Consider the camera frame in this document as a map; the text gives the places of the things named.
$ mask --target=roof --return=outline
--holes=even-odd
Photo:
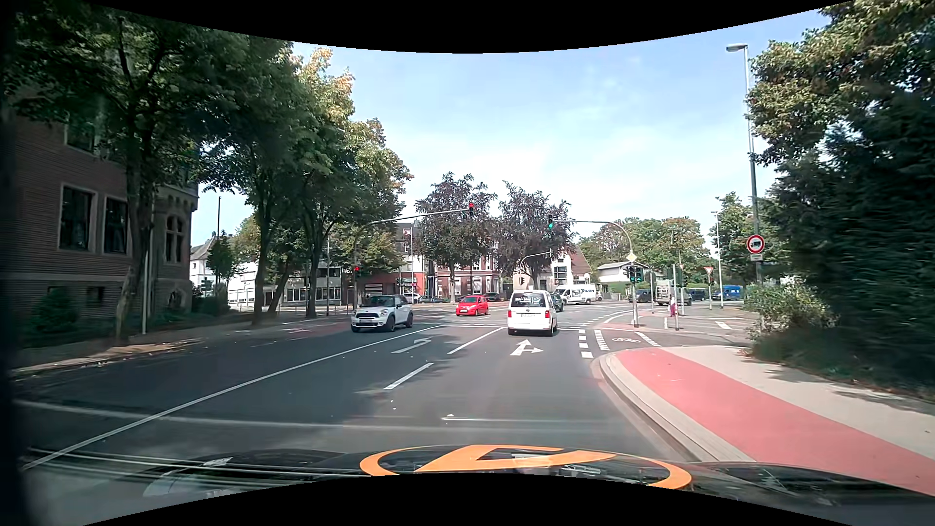
[[[638,267],[643,267],[644,269],[649,269],[649,265],[640,263],[639,261],[634,261],[633,263],[630,263],[629,261],[617,261],[615,263],[604,263],[600,267],[597,267],[597,269],[598,270],[619,269],[620,267],[629,267],[630,265],[636,265]]]
[[[591,273],[591,264],[587,262],[584,255],[578,252],[575,247],[568,249],[568,258],[571,259],[572,275]]]
[[[211,247],[214,246],[214,243],[218,240],[217,237],[212,236],[207,243],[202,243],[198,246],[192,247],[192,252],[189,255],[189,261],[196,261],[198,259],[208,259],[208,251],[211,250]]]

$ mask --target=truck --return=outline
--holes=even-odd
[[[562,300],[568,303],[588,303],[592,301],[601,301],[604,299],[596,285],[561,285],[555,290],[555,294],[562,297]]]
[[[691,305],[692,296],[687,289],[672,284],[672,280],[659,280],[655,285],[655,302],[660,305],[669,305],[669,296],[675,294],[680,305]]]

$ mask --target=grass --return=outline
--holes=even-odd
[[[208,327],[248,321],[252,313],[238,313],[229,311],[224,314],[211,315],[201,313],[162,313],[155,316],[147,326],[148,331],[179,330],[195,327]],[[130,314],[125,322],[128,336],[142,332],[142,319],[139,314]],[[57,333],[39,333],[25,329],[20,333],[20,346],[22,348],[51,347],[68,343],[87,342],[113,335],[113,318],[86,318],[79,320],[74,328]]]
[[[758,338],[746,352],[827,380],[935,403],[935,385],[909,378],[887,364],[867,361],[854,349],[841,329],[788,329]]]

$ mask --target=turn arrow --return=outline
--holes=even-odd
[[[416,347],[421,347],[421,346],[425,345],[426,343],[431,342],[431,340],[429,340],[428,338],[420,338],[420,339],[418,339],[418,340],[413,340],[412,342],[415,343],[415,345],[410,345],[409,347],[403,347],[402,349],[399,349],[398,351],[393,351],[393,354],[396,354],[396,353],[405,353],[406,351],[408,351],[408,350],[410,350],[410,349],[414,349],[414,348],[416,348]]]
[[[513,351],[513,352],[511,352],[511,353],[510,353],[510,356],[512,356],[512,357],[518,357],[518,356],[522,355],[523,353],[540,353],[540,352],[542,352],[542,349],[539,349],[539,348],[537,348],[537,347],[532,347],[531,349],[525,349],[524,347],[526,347],[527,345],[532,346],[532,343],[530,343],[529,340],[523,340],[523,341],[519,342],[519,343],[517,344],[517,346],[516,346],[516,350]]]

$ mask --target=sky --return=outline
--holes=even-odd
[[[380,119],[387,146],[415,176],[403,216],[452,171],[500,196],[508,180],[565,199],[570,217],[582,221],[687,215],[707,234],[717,197],[736,191],[749,202],[751,193],[743,54],[725,47],[749,44],[754,57],[770,40],[800,40],[825,24],[810,11],[682,37],[527,53],[332,48],[331,72],[351,71],[354,118]],[[295,52],[308,57],[317,47],[295,43]],[[765,146],[755,141],[757,152]],[[760,196],[774,177],[758,167]],[[217,229],[218,196],[201,193],[192,245]],[[252,209],[243,196],[220,197],[221,229],[236,232]]]

